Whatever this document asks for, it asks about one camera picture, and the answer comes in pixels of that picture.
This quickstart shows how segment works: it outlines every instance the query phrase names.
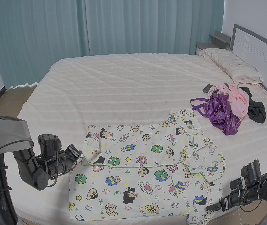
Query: pink garment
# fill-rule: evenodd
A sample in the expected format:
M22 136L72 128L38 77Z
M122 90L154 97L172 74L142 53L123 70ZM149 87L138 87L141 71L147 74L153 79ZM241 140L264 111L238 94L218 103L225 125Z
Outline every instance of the pink garment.
M249 96L247 92L244 92L241 88L237 87L233 83L229 84L229 89L224 83L221 83L211 87L208 93L208 97L210 98L210 96L216 90L219 90L218 93L229 95L228 101L231 107L231 111L240 120L243 120L243 118L248 113Z

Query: pillow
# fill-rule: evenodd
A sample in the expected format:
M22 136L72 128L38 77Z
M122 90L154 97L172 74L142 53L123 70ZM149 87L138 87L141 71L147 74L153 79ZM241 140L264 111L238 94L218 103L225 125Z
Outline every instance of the pillow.
M260 73L251 65L238 58L232 51L219 48L206 48L198 51L197 55L215 62L233 80L239 83L262 83L264 80Z

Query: bed sheet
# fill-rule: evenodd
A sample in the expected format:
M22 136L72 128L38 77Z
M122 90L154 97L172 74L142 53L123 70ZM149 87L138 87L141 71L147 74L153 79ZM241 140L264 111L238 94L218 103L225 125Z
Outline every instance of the bed sheet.
M82 147L88 125L150 124L162 122L170 109L190 107L190 99L206 97L207 84L230 83L215 63L197 55L120 54L62 59L55 63L23 105L19 118L28 123L40 154L37 136L59 136L62 148ZM267 92L261 85L243 84L252 99L264 103ZM204 133L223 151L228 167L224 193L229 182L240 177L240 168L259 159L267 172L267 119L257 124L246 116L234 136L225 136L209 120L195 113ZM37 191L21 181L12 154L5 154L11 197L18 214L42 225L76 225L69 217L69 175L59 177L54 187ZM105 224L182 224L182 216L134 218L105 221Z

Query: tile floor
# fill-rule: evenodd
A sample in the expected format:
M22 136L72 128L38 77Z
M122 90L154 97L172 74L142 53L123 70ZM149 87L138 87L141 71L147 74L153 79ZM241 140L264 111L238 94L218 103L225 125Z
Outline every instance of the tile floor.
M22 109L23 104L27 101L27 99L32 94L33 90L36 86L25 86L25 87L17 87L15 89L11 88L7 90L4 95L0 98L0 115L2 116L11 116L17 117L19 112ZM252 210L257 206L258 202L253 202L249 204L244 209ZM240 208L237 208L233 212L225 214L222 217L218 217L209 222L210 225L243 225L250 224L254 225L259 223L259 221L265 216L267 213L267 201L262 201L259 207L253 212L243 212ZM35 223L31 223L27 220L23 220L24 225L36 225Z

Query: headboard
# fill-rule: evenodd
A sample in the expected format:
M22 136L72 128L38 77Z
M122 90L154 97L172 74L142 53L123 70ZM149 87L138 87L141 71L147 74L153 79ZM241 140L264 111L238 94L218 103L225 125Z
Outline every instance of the headboard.
M230 50L259 71L267 90L267 39L235 24Z

